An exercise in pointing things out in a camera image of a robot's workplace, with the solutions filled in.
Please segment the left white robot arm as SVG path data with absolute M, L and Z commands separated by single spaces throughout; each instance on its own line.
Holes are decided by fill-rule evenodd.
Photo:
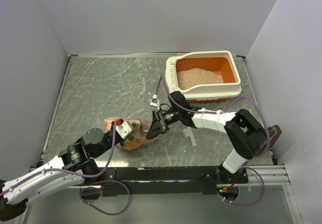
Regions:
M 131 130 L 127 130 L 123 126 L 112 127 L 106 133 L 98 128 L 90 129 L 48 163 L 22 177 L 4 182 L 1 199 L 5 204 L 19 204 L 34 191 L 67 175 L 73 175 L 73 178 L 79 176 L 89 185 L 97 183 L 99 176 L 105 172 L 108 164 L 103 169 L 99 169 L 95 158 L 108 150 L 112 155 L 115 145 L 123 144 L 131 133 Z

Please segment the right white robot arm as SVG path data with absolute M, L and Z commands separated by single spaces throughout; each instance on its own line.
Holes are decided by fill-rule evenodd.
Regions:
M 227 134 L 233 149 L 219 166 L 218 174 L 225 183 L 232 182 L 242 167 L 253 159 L 270 139 L 268 130 L 246 109 L 219 113 L 191 106 L 184 95 L 175 91 L 168 95 L 171 107 L 154 110 L 147 139 L 154 139 L 169 130 L 169 125 L 181 122 L 186 127 L 211 129 Z

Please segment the pink cat litter bag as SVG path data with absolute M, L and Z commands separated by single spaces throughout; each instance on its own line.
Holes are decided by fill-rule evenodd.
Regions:
M 144 121 L 138 118 L 125 118 L 125 121 L 129 121 L 133 127 L 134 132 L 130 134 L 121 145 L 117 143 L 116 146 L 125 151 L 132 151 L 145 145 L 149 145 L 155 142 L 154 139 L 147 139 L 148 126 Z

